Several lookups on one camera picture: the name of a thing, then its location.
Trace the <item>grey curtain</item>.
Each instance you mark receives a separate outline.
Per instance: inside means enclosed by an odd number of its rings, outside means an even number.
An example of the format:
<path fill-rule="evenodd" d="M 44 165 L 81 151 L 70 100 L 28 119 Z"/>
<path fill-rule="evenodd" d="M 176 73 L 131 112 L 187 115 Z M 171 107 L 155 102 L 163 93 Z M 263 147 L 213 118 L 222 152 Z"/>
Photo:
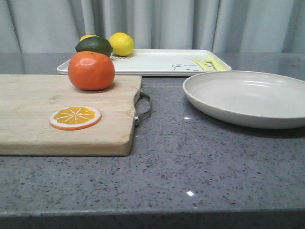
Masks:
<path fill-rule="evenodd" d="M 68 53 L 85 34 L 137 49 L 305 51 L 302 0 L 3 0 L 2 53 Z"/>

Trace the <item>white rectangular tray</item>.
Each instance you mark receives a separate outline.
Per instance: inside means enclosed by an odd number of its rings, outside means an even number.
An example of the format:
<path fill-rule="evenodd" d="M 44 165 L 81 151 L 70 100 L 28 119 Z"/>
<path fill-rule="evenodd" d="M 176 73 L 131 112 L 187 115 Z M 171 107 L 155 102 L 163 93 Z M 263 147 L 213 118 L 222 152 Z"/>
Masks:
<path fill-rule="evenodd" d="M 135 49 L 130 56 L 112 55 L 111 60 L 117 75 L 187 77 L 204 72 L 192 58 L 205 61 L 210 56 L 226 71 L 232 69 L 207 50 Z"/>

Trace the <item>orange slice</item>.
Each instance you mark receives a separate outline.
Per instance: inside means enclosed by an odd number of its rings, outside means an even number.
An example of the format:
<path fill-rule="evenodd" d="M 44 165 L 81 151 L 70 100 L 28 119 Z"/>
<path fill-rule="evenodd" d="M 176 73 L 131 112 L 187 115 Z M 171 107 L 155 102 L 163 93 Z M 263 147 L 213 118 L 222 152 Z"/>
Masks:
<path fill-rule="evenodd" d="M 53 113 L 49 118 L 52 127 L 60 130 L 81 130 L 97 124 L 102 114 L 90 106 L 71 106 Z"/>

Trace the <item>yellow lemon behind lime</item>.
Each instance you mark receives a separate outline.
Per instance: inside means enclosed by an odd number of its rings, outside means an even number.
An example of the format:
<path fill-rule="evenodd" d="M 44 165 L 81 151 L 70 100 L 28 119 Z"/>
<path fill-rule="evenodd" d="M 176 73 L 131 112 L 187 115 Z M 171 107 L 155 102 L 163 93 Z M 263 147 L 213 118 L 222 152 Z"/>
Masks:
<path fill-rule="evenodd" d="M 81 38 L 80 38 L 80 41 L 83 41 L 87 38 L 90 38 L 90 37 L 98 37 L 97 35 L 94 35 L 94 34 L 88 34 L 88 35 L 83 35 Z"/>

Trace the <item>yellow plastic fork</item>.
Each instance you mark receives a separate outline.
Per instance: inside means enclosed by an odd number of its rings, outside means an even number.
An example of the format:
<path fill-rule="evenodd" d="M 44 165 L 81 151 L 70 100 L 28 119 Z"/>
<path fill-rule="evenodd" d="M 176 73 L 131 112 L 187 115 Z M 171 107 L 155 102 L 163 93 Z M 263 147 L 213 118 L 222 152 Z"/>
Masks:
<path fill-rule="evenodd" d="M 209 62 L 211 63 L 215 70 L 217 71 L 228 71 L 230 70 L 231 68 L 228 68 L 225 64 L 219 62 L 216 58 L 214 58 L 214 56 L 210 55 L 210 56 L 207 56 L 205 58 L 206 62 Z"/>

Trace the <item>green lime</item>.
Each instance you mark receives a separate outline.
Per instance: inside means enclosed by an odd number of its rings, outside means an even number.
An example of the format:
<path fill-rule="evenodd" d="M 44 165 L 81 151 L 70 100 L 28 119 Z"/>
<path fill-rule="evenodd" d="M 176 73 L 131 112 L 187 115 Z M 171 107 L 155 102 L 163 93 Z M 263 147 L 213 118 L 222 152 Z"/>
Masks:
<path fill-rule="evenodd" d="M 76 52 L 83 52 L 83 51 L 98 52 L 110 57 L 113 52 L 113 47 L 111 46 L 110 42 L 107 39 L 99 36 L 92 36 L 80 41 L 75 46 L 75 50 Z"/>

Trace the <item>white round plate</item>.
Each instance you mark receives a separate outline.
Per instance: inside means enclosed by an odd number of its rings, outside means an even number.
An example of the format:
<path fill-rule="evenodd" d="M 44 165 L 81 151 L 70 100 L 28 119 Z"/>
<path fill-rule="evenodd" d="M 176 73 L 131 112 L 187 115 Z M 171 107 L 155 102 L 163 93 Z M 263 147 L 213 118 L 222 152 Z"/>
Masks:
<path fill-rule="evenodd" d="M 305 83 L 251 71 L 215 71 L 187 78 L 183 90 L 203 113 L 235 125 L 291 129 L 305 125 Z"/>

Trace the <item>orange mandarin fruit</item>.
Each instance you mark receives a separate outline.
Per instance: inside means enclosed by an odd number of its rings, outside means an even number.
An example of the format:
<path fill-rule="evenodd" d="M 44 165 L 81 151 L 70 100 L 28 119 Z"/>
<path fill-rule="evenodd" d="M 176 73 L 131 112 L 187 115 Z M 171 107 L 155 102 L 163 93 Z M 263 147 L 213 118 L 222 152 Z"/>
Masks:
<path fill-rule="evenodd" d="M 92 51 L 78 52 L 70 59 L 68 77 L 78 89 L 103 90 L 114 81 L 114 64 L 105 54 Z"/>

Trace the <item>wooden cutting board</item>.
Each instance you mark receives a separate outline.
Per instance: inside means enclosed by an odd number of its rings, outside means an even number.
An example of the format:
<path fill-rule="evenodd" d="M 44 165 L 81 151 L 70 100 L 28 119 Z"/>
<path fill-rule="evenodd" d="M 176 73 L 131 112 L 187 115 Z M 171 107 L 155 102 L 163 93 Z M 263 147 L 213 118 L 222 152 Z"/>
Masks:
<path fill-rule="evenodd" d="M 126 156 L 141 84 L 119 75 L 104 90 L 84 91 L 66 75 L 2 75 L 0 153 Z"/>

